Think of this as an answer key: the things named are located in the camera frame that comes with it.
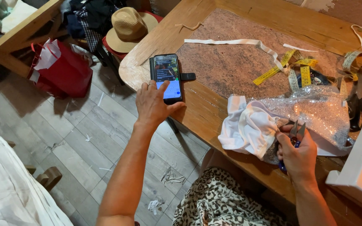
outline hand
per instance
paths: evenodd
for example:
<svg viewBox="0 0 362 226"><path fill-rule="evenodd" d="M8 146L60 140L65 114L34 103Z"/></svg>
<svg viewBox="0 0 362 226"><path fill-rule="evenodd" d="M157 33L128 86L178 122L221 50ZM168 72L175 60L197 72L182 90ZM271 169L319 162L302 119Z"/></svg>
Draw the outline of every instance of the hand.
<svg viewBox="0 0 362 226"><path fill-rule="evenodd" d="M139 117L135 124L152 129L154 132L160 123L171 113L185 106L185 103L177 102L173 105L164 103L164 91L166 91L170 81L164 81L159 89L157 89L154 80L150 80L149 84L152 85L144 82L136 92L136 107L138 108Z"/></svg>
<svg viewBox="0 0 362 226"><path fill-rule="evenodd" d="M293 125L282 126L280 127L280 132L276 134L276 138L280 143L279 151L277 152L278 158L284 161L284 165L295 188L302 186L317 187L315 179L317 146L308 130L305 129L300 146L295 148L291 144L290 138L285 135L285 133L289 134L292 127Z"/></svg>

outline wooden table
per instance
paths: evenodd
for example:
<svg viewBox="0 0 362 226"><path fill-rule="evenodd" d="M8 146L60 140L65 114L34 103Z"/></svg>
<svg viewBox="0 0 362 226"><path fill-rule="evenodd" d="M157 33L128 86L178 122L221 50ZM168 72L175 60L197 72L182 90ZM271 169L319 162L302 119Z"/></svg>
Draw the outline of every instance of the wooden table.
<svg viewBox="0 0 362 226"><path fill-rule="evenodd" d="M148 58L176 53L183 46L184 39L194 33L186 28L180 30L175 24L183 23L190 27L198 22L205 24L205 19L216 8L335 54L344 55L360 47L350 29L351 24L282 0L182 0L121 62L119 74L125 84L133 90L139 89L143 82L150 80ZM362 64L362 58L358 59L358 63ZM184 82L183 86L186 107L171 116L267 188L295 203L290 179L277 166L261 162L254 155L222 149L217 136L227 116L227 99L197 80ZM318 157L316 176L320 191L339 225L362 225L362 208L324 183L330 170L341 168L328 158Z"/></svg>

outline smartphone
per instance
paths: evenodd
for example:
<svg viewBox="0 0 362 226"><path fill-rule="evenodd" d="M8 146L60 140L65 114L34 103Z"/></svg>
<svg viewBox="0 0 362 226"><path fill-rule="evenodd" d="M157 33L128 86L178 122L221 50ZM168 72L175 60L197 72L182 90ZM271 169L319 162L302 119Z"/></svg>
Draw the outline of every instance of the smartphone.
<svg viewBox="0 0 362 226"><path fill-rule="evenodd" d="M178 69L178 57L176 54L163 54L153 57L150 66L152 80L156 81L159 88L165 80L170 81L167 90L164 92L164 103L171 105L182 101L180 72Z"/></svg>

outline red gift bag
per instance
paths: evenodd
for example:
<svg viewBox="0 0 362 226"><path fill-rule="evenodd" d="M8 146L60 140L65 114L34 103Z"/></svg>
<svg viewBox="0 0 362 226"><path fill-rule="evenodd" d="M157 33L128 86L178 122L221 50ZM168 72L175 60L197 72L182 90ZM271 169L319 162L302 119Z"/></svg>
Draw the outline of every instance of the red gift bag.
<svg viewBox="0 0 362 226"><path fill-rule="evenodd" d="M32 48L36 56L29 79L38 88L58 98L85 97L93 74L88 61L58 40L49 39L37 51Z"/></svg>

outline leopard print skirt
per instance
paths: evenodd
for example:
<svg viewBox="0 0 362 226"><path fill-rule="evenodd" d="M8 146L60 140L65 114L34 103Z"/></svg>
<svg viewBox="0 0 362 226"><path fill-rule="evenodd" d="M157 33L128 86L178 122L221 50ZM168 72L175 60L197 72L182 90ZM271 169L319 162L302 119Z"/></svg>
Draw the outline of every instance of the leopard print skirt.
<svg viewBox="0 0 362 226"><path fill-rule="evenodd" d="M225 170L206 169L185 194L173 226L285 226L278 215L244 195Z"/></svg>

